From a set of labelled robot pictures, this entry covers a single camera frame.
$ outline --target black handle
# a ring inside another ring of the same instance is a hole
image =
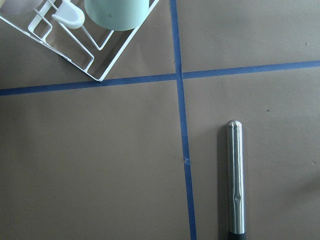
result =
[[[246,240],[246,233],[242,233],[242,234],[235,234],[232,232],[229,232],[228,235],[228,240]]]

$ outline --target stainless steel handle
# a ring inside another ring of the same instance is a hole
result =
[[[243,173],[243,135],[242,124],[231,120],[226,125],[226,148],[228,166],[228,210],[229,232],[244,234],[245,191]]]

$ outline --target blue tape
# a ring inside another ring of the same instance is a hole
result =
[[[163,74],[163,75],[153,75],[153,76],[139,76],[139,77],[110,79],[110,80],[104,80],[102,82],[85,81],[85,82],[73,82],[73,83],[62,83],[62,84],[52,84],[52,85],[42,85],[42,86],[28,86],[28,87],[0,89],[0,96],[53,92],[53,91],[63,91],[63,90],[72,90],[72,89],[98,88],[98,87],[127,85],[127,84],[141,84],[141,83],[161,82],[161,81],[169,81],[169,80],[176,80],[176,75]]]
[[[183,158],[184,158],[184,176],[185,176],[187,207],[188,207],[188,215],[189,215],[190,238],[191,240],[196,240],[197,239],[196,218],[195,218],[194,194],[193,194],[191,166],[190,166],[185,91],[184,91],[184,82],[183,82],[183,76],[182,76],[179,25],[178,25],[178,13],[177,13],[176,0],[170,0],[170,10],[171,10],[171,20],[172,20],[174,62],[175,62],[176,85],[177,85],[178,106],[179,106],[179,116],[180,116],[180,129],[181,129],[181,138],[182,138],[182,152],[183,152]]]
[[[191,71],[184,72],[182,77],[184,79],[214,77],[223,75],[234,75],[234,74],[249,74],[249,73],[260,73],[290,69],[303,69],[303,68],[315,68],[320,67],[320,61],[303,61],[303,62],[291,62],[271,65],[259,65],[259,66],[245,66],[235,67],[226,69],[216,70],[205,70],[205,71]]]

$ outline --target dish rack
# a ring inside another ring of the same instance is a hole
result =
[[[36,42],[65,58],[96,81],[103,81],[140,26],[127,31],[100,27],[86,14],[84,0],[71,0],[85,14],[82,27],[70,29],[53,20],[62,0],[44,0],[33,12],[6,15],[0,19]],[[150,1],[149,12],[159,0]]]

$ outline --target mint green cup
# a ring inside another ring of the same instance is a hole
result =
[[[126,31],[139,26],[147,18],[149,0],[84,0],[84,8],[101,27]]]

